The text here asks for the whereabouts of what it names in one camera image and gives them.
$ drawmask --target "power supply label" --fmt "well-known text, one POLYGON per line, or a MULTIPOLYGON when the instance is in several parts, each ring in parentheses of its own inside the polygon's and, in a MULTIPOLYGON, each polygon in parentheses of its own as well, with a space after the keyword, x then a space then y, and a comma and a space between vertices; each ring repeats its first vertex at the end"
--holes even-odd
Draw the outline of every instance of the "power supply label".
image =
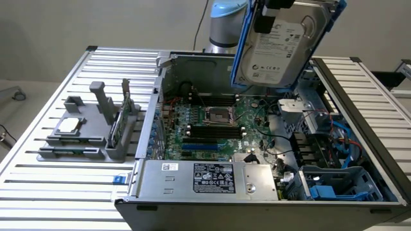
POLYGON ((192 190, 196 193, 236 193, 232 165, 194 164, 192 190))

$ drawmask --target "pcie slot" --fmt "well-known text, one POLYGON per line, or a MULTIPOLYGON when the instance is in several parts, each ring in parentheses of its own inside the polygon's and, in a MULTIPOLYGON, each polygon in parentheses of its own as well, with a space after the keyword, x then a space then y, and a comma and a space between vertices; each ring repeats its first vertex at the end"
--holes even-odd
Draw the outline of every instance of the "pcie slot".
POLYGON ((183 138, 183 143, 207 143, 207 144, 216 144, 216 139, 202 139, 202 138, 183 138))
POLYGON ((219 145, 216 144, 183 144, 183 150, 204 150, 204 151, 218 151, 219 145))

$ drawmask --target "hard drive label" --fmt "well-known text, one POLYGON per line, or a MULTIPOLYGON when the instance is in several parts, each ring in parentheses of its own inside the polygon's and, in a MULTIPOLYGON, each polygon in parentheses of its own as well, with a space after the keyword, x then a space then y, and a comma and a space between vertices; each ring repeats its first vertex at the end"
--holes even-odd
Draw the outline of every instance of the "hard drive label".
POLYGON ((194 164, 192 178, 196 193, 236 193, 232 165, 194 164))
POLYGON ((256 45, 248 51, 251 60, 246 75, 252 82, 268 84, 280 82, 303 34, 300 23, 276 20, 271 33, 256 35, 256 45))

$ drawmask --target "blue latch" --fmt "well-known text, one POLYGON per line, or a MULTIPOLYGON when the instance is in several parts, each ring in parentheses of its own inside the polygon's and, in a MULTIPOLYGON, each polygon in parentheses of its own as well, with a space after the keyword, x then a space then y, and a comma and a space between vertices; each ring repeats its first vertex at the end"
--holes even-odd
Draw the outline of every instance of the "blue latch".
POLYGON ((124 176, 115 176, 114 177, 114 185, 124 185, 127 177, 124 176))
POLYGON ((130 179, 131 179, 131 173, 127 173, 127 174, 120 174, 120 175, 116 175, 114 176, 114 181, 112 181, 112 184, 114 185, 127 185, 128 182, 130 182, 130 179))
POLYGON ((368 192, 360 192, 355 195, 336 195, 332 186, 315 185, 310 188, 311 197, 319 201, 364 201, 368 192))

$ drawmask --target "hard drive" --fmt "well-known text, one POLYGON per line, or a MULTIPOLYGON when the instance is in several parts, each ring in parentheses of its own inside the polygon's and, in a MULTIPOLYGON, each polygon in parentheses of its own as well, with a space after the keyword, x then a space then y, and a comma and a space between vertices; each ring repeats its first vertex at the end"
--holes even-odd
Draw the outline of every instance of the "hard drive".
POLYGON ((338 7, 339 3, 330 0, 296 1, 290 9, 279 10, 268 34, 255 32, 254 18, 238 50, 242 55, 236 55, 232 83, 290 88, 332 26, 338 7))

